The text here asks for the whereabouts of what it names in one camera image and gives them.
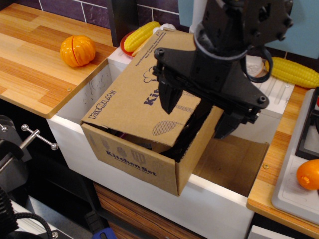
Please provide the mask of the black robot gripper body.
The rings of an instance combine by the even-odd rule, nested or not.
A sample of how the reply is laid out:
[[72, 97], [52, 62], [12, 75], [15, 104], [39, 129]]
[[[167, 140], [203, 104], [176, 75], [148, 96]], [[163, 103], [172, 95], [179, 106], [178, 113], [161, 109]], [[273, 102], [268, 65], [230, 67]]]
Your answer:
[[220, 107], [228, 114], [241, 115], [241, 123], [254, 123], [269, 100], [253, 84], [269, 79], [251, 77], [246, 69], [248, 46], [219, 51], [200, 24], [194, 34], [193, 51], [157, 48], [153, 74], [158, 83], [187, 91]]

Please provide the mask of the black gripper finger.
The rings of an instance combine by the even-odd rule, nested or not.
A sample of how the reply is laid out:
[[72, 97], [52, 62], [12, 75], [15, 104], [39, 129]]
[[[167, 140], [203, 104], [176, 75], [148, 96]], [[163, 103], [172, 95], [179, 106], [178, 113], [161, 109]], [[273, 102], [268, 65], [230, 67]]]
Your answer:
[[232, 112], [230, 114], [224, 112], [215, 127], [214, 138], [224, 139], [225, 137], [230, 135], [234, 130], [236, 130], [240, 123], [240, 114], [236, 112]]
[[164, 81], [159, 82], [158, 90], [161, 106], [168, 114], [170, 114], [177, 105], [182, 95], [182, 90], [177, 89]]

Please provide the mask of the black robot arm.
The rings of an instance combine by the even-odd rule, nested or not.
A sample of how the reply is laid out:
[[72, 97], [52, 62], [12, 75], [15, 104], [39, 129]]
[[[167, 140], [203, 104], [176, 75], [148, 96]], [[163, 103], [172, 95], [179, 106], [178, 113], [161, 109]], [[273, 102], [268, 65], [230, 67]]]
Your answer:
[[247, 72], [246, 56], [257, 49], [273, 60], [265, 44], [285, 39], [292, 27], [291, 0], [210, 0], [194, 33], [192, 51], [158, 48], [154, 75], [162, 108], [171, 113], [187, 91], [223, 109], [215, 137], [223, 139], [240, 124], [254, 123], [269, 99], [256, 83], [269, 79]]

